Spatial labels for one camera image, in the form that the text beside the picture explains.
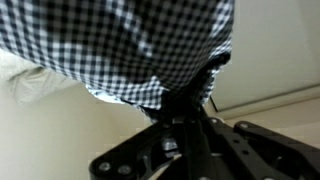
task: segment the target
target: bolt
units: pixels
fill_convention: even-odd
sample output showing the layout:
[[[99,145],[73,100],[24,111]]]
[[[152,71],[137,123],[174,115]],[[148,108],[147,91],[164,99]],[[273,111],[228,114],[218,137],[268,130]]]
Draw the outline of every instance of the bolt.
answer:
[[[182,124],[184,121],[184,116],[178,116],[172,119],[172,124]]]
[[[242,128],[248,128],[248,127],[249,127],[248,124],[244,124],[244,123],[240,124],[240,126],[241,126]]]
[[[101,163],[99,166],[100,171],[109,171],[110,168],[111,168],[111,165],[108,162]]]
[[[163,124],[163,127],[164,127],[164,128],[169,128],[169,127],[170,127],[170,125],[169,125],[169,124],[167,124],[167,123],[165,123],[165,124]]]
[[[178,148],[178,145],[174,138],[166,138],[162,141],[162,148],[165,151],[169,151]]]
[[[122,174],[122,175],[128,175],[128,174],[131,173],[131,171],[132,171],[132,169],[128,165],[120,166],[119,169],[118,169],[118,173]]]
[[[201,177],[201,178],[199,178],[199,180],[210,180],[210,179],[207,177]]]

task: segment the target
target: hole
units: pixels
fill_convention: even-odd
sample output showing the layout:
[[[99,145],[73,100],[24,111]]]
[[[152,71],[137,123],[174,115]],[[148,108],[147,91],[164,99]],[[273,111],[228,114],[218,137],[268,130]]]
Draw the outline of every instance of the hole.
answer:
[[[247,151],[247,150],[242,150],[242,154],[248,155],[248,154],[249,154],[249,151]]]

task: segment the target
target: black and white checkered fabric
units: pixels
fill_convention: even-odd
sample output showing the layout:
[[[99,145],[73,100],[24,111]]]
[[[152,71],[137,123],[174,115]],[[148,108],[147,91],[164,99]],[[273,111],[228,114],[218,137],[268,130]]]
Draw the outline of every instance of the black and white checkered fabric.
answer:
[[[147,109],[169,112],[200,69],[231,52],[233,8],[233,0],[1,0],[0,48],[157,118]],[[193,103],[208,100],[217,72],[192,87]]]

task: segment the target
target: screw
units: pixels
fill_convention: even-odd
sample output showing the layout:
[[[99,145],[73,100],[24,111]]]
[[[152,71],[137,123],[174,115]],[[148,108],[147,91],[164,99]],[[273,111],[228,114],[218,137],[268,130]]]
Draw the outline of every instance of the screw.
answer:
[[[131,173],[131,167],[128,166],[128,165],[123,165],[123,166],[120,166],[119,169],[118,169],[118,173],[119,174],[122,174],[122,175],[128,175]]]
[[[249,126],[248,126],[248,124],[240,124],[240,126],[242,127],[242,128],[248,128]]]
[[[111,165],[108,162],[101,163],[99,166],[100,171],[109,171],[110,168],[111,168]]]

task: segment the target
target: shirt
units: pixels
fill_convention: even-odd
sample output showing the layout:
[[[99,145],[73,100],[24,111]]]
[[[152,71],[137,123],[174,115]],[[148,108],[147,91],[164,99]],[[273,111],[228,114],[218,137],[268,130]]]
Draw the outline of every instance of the shirt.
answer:
[[[223,64],[190,85],[230,54],[233,8],[233,0],[2,0],[0,48],[159,120],[170,103],[210,97]]]

